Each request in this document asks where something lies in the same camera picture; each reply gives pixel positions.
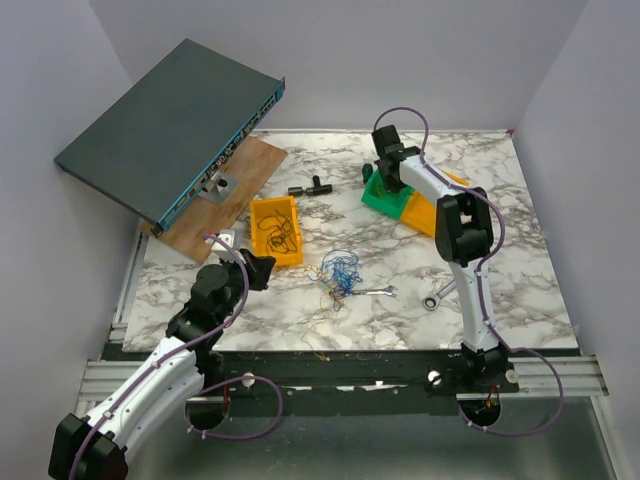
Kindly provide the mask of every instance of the tabletop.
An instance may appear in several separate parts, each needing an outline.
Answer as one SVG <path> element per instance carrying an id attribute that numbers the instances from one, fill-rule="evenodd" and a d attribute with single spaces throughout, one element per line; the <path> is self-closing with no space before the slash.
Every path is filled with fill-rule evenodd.
<path id="1" fill-rule="evenodd" d="M 422 299 L 452 274 L 433 239 L 363 204 L 361 169 L 375 160 L 363 132 L 259 132 L 288 152 L 258 198 L 286 195 L 292 186 L 311 186 L 318 175 L 333 193 L 296 198 L 304 263 L 275 269 L 269 289 L 251 292 L 244 311 L 217 347 L 226 350 L 444 349 L 462 340 L 455 291 L 434 312 Z M 421 133 L 401 134 L 406 146 Z M 510 136 L 504 131 L 436 132 L 427 156 L 439 168 L 482 186 L 506 219 L 506 241 L 490 264 L 490 286 L 498 330 L 511 346 L 577 346 L 556 276 Z M 249 213 L 234 227 L 250 247 Z M 348 297 L 333 309 L 326 288 L 314 281 L 332 249 L 359 257 L 359 288 L 396 287 L 396 297 Z M 216 263 L 214 255 L 205 263 Z M 193 260 L 149 239 L 128 315 L 123 349 L 151 351 L 169 319 L 189 299 L 201 268 Z"/>

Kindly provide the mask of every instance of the green container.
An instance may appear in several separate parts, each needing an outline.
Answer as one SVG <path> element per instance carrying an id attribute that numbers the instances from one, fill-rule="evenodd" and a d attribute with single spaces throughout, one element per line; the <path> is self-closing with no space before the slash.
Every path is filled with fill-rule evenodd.
<path id="1" fill-rule="evenodd" d="M 362 194 L 362 202 L 390 217 L 400 218 L 412 193 L 411 187 L 404 187 L 398 193 L 387 192 L 382 184 L 380 172 L 376 170 L 367 182 Z"/>

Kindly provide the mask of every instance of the wooden board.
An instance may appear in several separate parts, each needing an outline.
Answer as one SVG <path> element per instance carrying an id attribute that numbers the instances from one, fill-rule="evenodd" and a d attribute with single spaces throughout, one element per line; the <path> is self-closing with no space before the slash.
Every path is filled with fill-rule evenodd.
<path id="1" fill-rule="evenodd" d="M 202 263 L 211 253 L 202 234 L 231 228 L 249 202 L 260 192 L 287 152 L 255 137 L 248 137 L 220 171 L 235 177 L 239 184 L 222 205 L 196 197 L 158 240 Z M 151 225 L 140 227 L 151 236 Z"/>

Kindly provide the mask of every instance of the ratchet wrench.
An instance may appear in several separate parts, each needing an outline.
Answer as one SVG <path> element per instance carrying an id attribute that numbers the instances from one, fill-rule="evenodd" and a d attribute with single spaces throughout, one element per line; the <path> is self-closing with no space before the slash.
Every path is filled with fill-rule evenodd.
<path id="1" fill-rule="evenodd" d="M 436 308 L 438 308 L 438 305 L 440 305 L 440 301 L 455 289 L 456 281 L 451 280 L 436 293 L 432 293 L 431 295 L 427 295 L 426 297 L 424 297 L 422 299 L 422 305 L 424 305 L 424 308 L 426 308 L 430 312 L 433 312 Z"/>

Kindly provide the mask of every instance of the tangled wire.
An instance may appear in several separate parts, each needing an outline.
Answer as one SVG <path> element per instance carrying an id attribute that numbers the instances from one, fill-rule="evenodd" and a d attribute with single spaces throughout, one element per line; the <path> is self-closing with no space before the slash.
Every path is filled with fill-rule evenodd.
<path id="1" fill-rule="evenodd" d="M 350 250 L 335 249 L 322 259 L 314 281 L 320 281 L 329 289 L 335 311 L 342 308 L 342 299 L 351 295 L 356 284 L 362 282 L 358 273 L 360 261 L 358 255 Z"/>
<path id="2" fill-rule="evenodd" d="M 258 223 L 258 228 L 269 231 L 267 236 L 267 251 L 273 253 L 296 253 L 298 246 L 291 234 L 293 233 L 293 221 L 276 210 L 275 215 L 264 217 Z"/>

